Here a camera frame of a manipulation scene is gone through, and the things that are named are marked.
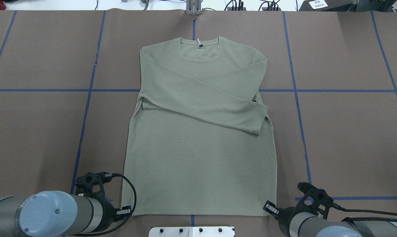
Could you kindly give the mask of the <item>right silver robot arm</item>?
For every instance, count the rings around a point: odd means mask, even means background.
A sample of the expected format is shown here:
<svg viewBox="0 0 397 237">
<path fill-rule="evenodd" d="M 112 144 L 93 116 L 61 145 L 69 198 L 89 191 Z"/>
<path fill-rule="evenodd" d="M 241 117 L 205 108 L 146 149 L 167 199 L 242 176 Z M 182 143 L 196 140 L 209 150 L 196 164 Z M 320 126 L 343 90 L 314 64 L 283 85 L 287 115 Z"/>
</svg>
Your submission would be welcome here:
<svg viewBox="0 0 397 237">
<path fill-rule="evenodd" d="M 280 208 L 266 201 L 263 210 L 277 220 L 287 237 L 397 237 L 397 213 L 347 209 L 331 198 L 324 189 L 308 182 L 299 182 L 303 193 L 296 206 Z M 340 222 L 328 220 L 333 208 L 342 212 L 372 213 L 376 217 L 346 217 Z"/>
</svg>

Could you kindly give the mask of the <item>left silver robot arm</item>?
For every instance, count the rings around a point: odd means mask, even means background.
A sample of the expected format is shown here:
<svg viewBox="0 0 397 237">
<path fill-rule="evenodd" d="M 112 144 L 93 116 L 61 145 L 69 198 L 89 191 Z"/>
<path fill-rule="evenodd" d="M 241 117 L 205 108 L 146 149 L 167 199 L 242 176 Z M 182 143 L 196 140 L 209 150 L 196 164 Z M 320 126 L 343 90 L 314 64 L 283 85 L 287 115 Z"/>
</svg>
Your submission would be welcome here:
<svg viewBox="0 0 397 237">
<path fill-rule="evenodd" d="M 120 177 L 131 187 L 133 205 L 114 207 L 104 185 Z M 124 225 L 137 205 L 134 185 L 120 173 L 89 172 L 76 179 L 73 195 L 39 192 L 27 197 L 0 198 L 0 237 L 97 237 Z"/>
</svg>

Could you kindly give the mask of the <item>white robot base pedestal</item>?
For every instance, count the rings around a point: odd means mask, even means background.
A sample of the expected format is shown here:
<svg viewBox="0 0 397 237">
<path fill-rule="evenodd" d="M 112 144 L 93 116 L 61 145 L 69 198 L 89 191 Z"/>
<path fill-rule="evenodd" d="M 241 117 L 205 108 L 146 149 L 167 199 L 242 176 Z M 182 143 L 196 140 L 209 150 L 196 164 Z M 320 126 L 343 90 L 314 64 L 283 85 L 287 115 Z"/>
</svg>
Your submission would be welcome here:
<svg viewBox="0 0 397 237">
<path fill-rule="evenodd" d="M 178 226 L 153 227 L 149 237 L 235 237 L 234 227 L 230 226 Z"/>
</svg>

